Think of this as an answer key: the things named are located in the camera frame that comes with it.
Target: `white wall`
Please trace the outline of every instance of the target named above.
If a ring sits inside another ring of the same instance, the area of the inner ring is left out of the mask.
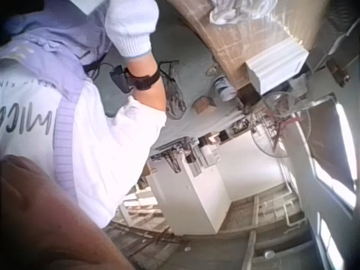
[[[288,125],[287,129],[292,136],[287,137],[284,143],[292,161],[303,211],[309,219],[311,229],[316,235],[319,212],[326,221],[341,256],[346,260],[351,254],[350,251],[353,251],[350,244],[358,230],[357,225],[352,215],[342,206],[340,199],[316,178],[297,127]]]
[[[277,159],[262,153],[250,132],[217,149],[220,175],[232,201],[268,190],[284,182]]]

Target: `paint can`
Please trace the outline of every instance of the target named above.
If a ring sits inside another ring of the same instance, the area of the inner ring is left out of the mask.
[[[236,97],[237,91],[231,85],[229,79],[225,75],[217,77],[214,81],[214,88],[222,101],[229,101]]]

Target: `black cable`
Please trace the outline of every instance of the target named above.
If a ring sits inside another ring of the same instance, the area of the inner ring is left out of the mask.
[[[92,80],[96,80],[96,79],[97,79],[97,77],[98,77],[99,74],[100,74],[100,67],[101,67],[102,65],[107,65],[107,66],[109,66],[109,67],[111,67],[111,68],[114,68],[114,66],[113,66],[112,64],[110,64],[110,63],[102,62],[102,63],[98,64],[98,66],[93,70],[93,73],[92,73],[91,76],[90,76],[90,78],[91,78]]]

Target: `window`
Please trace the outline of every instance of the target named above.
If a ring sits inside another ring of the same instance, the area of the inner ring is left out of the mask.
[[[355,181],[358,178],[358,176],[357,176],[356,156],[355,156],[353,136],[351,134],[350,125],[347,116],[345,115],[344,108],[341,106],[341,104],[338,103],[336,104],[336,111],[340,119],[341,133],[343,135],[345,152],[346,152],[346,157],[348,158],[350,173],[353,180]]]
[[[345,187],[341,182],[330,177],[330,175],[319,165],[316,159],[312,159],[315,173],[318,179],[326,184],[335,194],[340,197],[352,210],[355,208],[356,195],[350,189]]]
[[[326,222],[318,214],[318,235],[321,238],[321,242],[326,251],[326,256],[334,270],[344,269],[344,260],[338,248],[335,245],[334,239],[331,237],[330,230]]]

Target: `white cloth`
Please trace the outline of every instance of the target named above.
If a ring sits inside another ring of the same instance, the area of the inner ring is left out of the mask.
[[[158,17],[154,0],[111,0],[105,18],[107,36],[123,57],[139,57],[151,51],[150,33]]]
[[[13,60],[0,62],[0,75],[0,158],[25,156],[54,179],[53,129],[60,92]],[[85,81],[74,120],[74,180],[79,206],[100,228],[136,184],[165,121],[165,112],[133,97],[114,118],[107,118],[96,86]]]
[[[259,19],[270,13],[277,0],[212,0],[214,9],[210,13],[212,24],[237,24]]]

